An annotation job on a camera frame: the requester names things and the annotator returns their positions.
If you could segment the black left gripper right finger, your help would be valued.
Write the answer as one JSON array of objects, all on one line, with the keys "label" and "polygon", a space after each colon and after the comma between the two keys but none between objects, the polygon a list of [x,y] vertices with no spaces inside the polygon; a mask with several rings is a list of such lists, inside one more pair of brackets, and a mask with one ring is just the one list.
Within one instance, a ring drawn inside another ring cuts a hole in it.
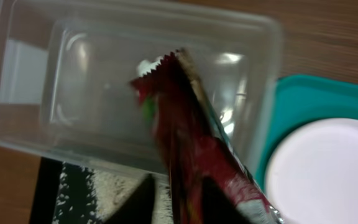
[{"label": "black left gripper right finger", "polygon": [[203,178],[201,203],[204,224],[250,224],[210,177]]}]

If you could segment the pile of rice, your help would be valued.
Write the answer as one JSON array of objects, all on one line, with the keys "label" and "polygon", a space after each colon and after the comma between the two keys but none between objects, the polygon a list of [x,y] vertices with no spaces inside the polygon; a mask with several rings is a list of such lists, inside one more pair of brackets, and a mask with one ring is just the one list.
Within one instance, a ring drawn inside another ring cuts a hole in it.
[{"label": "pile of rice", "polygon": [[139,182],[140,179],[64,164],[52,224],[104,223]]}]

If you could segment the white napkin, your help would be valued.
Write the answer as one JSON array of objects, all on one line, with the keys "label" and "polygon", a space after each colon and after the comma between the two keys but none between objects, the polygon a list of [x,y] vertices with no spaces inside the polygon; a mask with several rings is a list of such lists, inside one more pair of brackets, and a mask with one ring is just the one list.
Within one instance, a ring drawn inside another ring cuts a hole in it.
[{"label": "white napkin", "polygon": [[147,73],[150,73],[152,70],[155,70],[157,68],[157,66],[160,65],[160,61],[162,59],[163,59],[163,57],[159,56],[153,62],[151,62],[147,59],[141,61],[136,68],[137,75],[139,77],[143,77]]}]

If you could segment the red snack wrapper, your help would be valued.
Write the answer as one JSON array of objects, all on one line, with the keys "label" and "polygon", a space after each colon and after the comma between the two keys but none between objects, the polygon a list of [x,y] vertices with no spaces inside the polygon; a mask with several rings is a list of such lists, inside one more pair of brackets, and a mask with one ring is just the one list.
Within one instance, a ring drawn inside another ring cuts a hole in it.
[{"label": "red snack wrapper", "polygon": [[139,108],[168,170],[175,223],[203,223],[202,181],[212,178],[250,223],[282,223],[238,159],[184,49],[131,81]]}]

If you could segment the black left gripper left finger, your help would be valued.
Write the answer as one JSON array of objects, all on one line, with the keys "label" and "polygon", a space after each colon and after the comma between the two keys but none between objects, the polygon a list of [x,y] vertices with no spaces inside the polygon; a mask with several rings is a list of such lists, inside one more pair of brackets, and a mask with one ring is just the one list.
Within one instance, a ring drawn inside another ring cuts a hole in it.
[{"label": "black left gripper left finger", "polygon": [[154,177],[151,174],[147,175],[104,224],[151,224],[155,205],[155,185]]}]

